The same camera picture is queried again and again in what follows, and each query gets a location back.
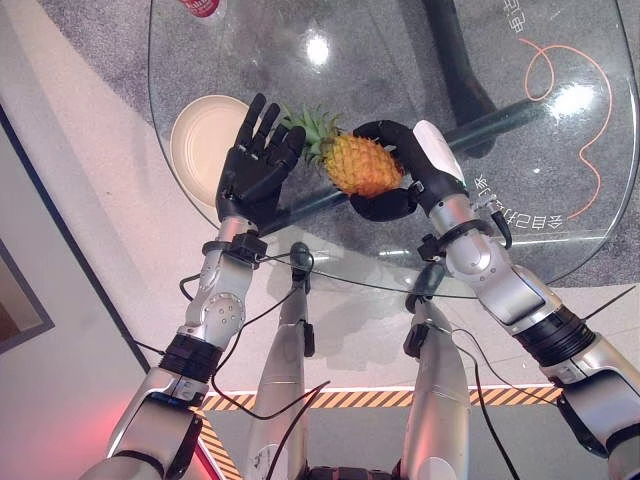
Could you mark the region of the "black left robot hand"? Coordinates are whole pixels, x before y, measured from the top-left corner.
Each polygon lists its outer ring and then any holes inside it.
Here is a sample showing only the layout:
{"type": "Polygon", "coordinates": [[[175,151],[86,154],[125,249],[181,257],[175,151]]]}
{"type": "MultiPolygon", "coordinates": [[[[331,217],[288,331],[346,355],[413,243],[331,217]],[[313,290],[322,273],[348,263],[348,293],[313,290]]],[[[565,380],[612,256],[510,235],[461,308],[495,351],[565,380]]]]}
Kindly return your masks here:
{"type": "Polygon", "coordinates": [[[296,167],[305,129],[274,122],[280,113],[258,93],[229,149],[215,195],[218,219],[242,217],[260,230],[276,217],[281,188],[296,167]]]}

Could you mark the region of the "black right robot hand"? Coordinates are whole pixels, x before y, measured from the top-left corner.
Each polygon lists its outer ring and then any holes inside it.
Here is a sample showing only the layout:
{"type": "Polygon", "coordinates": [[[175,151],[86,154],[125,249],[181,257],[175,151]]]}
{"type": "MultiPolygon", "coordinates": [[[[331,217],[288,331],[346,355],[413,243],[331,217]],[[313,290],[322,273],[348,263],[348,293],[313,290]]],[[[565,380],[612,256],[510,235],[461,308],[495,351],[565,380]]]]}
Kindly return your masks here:
{"type": "Polygon", "coordinates": [[[412,214],[417,207],[430,212],[451,195],[467,195],[464,177],[449,145],[432,123],[421,120],[409,128],[391,120],[365,123],[353,131],[357,137],[392,146],[391,155],[411,176],[413,186],[396,188],[372,198],[350,197],[363,218],[387,222],[412,214]]]}

